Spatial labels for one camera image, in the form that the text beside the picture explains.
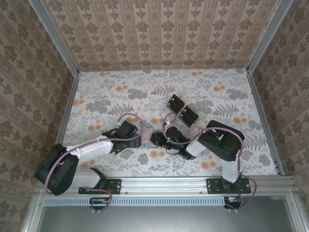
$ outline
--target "purple cable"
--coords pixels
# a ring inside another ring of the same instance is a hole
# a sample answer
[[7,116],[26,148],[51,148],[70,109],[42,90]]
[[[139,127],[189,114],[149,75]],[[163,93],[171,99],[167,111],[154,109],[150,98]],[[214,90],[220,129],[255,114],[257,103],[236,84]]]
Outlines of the purple cable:
[[[93,188],[88,188],[88,187],[83,187],[83,188],[86,189],[86,190],[89,190],[89,191],[105,192],[105,193],[108,193],[108,194],[109,194],[109,196],[110,196],[109,201],[106,203],[106,205],[105,205],[102,209],[100,209],[100,211],[105,210],[105,209],[110,205],[110,203],[112,202],[112,193],[109,192],[109,191],[107,191],[107,190],[104,190],[104,189],[93,189]],[[102,200],[102,199],[94,199],[94,200],[91,202],[90,208],[91,208],[92,210],[96,210],[96,209],[93,208],[93,203],[94,203],[94,202],[101,201],[101,200]]]
[[104,142],[104,141],[130,141],[130,140],[134,140],[134,139],[137,139],[138,137],[140,137],[140,135],[141,135],[142,132],[144,131],[144,123],[143,123],[142,119],[141,119],[140,117],[138,117],[137,115],[135,115],[135,114],[126,113],[126,114],[123,114],[123,115],[120,116],[120,118],[118,119],[118,123],[120,122],[120,120],[122,119],[122,117],[124,117],[124,116],[126,116],[126,115],[132,115],[132,116],[135,116],[135,117],[137,117],[137,118],[139,119],[140,124],[141,124],[141,130],[140,130],[140,133],[139,133],[138,135],[136,135],[136,136],[134,136],[134,137],[132,137],[132,138],[129,138],[129,139],[110,139],[110,138],[104,138],[104,139],[99,139],[99,140],[93,140],[93,141],[90,141],[90,142],[88,142],[88,143],[85,143],[85,144],[83,144],[83,145],[81,145],[81,146],[79,146],[79,147],[75,147],[75,148],[73,148],[73,149],[71,149],[71,150],[69,150],[69,151],[63,153],[63,155],[61,155],[61,156],[59,157],[59,159],[57,159],[57,161],[54,163],[54,165],[52,166],[52,168],[50,169],[50,171],[49,171],[49,173],[48,173],[48,175],[47,175],[47,178],[46,178],[45,184],[44,184],[45,192],[46,192],[48,195],[52,195],[52,193],[51,193],[50,191],[48,191],[48,182],[49,182],[49,179],[50,179],[50,177],[51,177],[53,171],[55,170],[56,166],[57,166],[57,165],[60,163],[60,161],[61,161],[64,157],[66,157],[69,153],[71,153],[71,152],[73,152],[73,151],[75,151],[75,150],[77,150],[77,149],[81,149],[81,148],[83,148],[83,147],[85,147],[85,146],[89,146],[89,145],[91,145],[91,144],[98,143],[98,142]]
[[187,142],[184,142],[184,143],[177,143],[177,142],[174,142],[174,141],[170,140],[170,139],[167,137],[167,135],[166,135],[166,133],[165,133],[165,130],[164,130],[164,123],[165,123],[165,120],[166,120],[167,117],[170,116],[171,114],[174,114],[174,115],[175,115],[175,118],[174,118],[171,122],[174,122],[174,121],[176,120],[177,115],[176,115],[175,113],[171,112],[171,113],[167,114],[167,115],[164,117],[163,122],[162,122],[162,133],[163,133],[164,137],[165,137],[170,143],[172,143],[172,144],[176,144],[176,145],[189,144],[189,143],[191,143],[192,141],[194,141],[196,138],[198,138],[202,133],[205,133],[205,132],[210,131],[210,130],[226,131],[226,132],[229,132],[229,133],[233,134],[234,136],[236,136],[236,138],[239,139],[241,147],[240,147],[240,151],[239,151],[239,153],[238,153],[238,155],[237,155],[237,171],[238,171],[238,173],[239,173],[241,176],[243,176],[243,177],[245,177],[245,178],[251,180],[251,181],[254,183],[254,191],[253,191],[252,196],[251,196],[251,198],[249,199],[249,201],[248,201],[244,206],[242,206],[242,207],[240,207],[240,208],[238,208],[238,209],[235,209],[235,211],[236,211],[236,210],[243,209],[244,207],[246,207],[247,205],[249,205],[249,203],[252,201],[252,199],[254,198],[254,196],[255,196],[255,194],[256,194],[257,183],[256,183],[256,181],[253,180],[251,177],[248,177],[248,176],[242,174],[242,172],[240,171],[240,157],[241,157],[241,154],[242,154],[243,149],[244,149],[244,147],[245,147],[242,138],[241,138],[237,133],[235,133],[234,131],[229,130],[229,129],[226,129],[226,128],[221,128],[221,127],[208,127],[208,128],[205,128],[205,129],[201,130],[198,134],[196,134],[196,136],[194,136],[192,139],[190,139],[190,140],[187,141]]

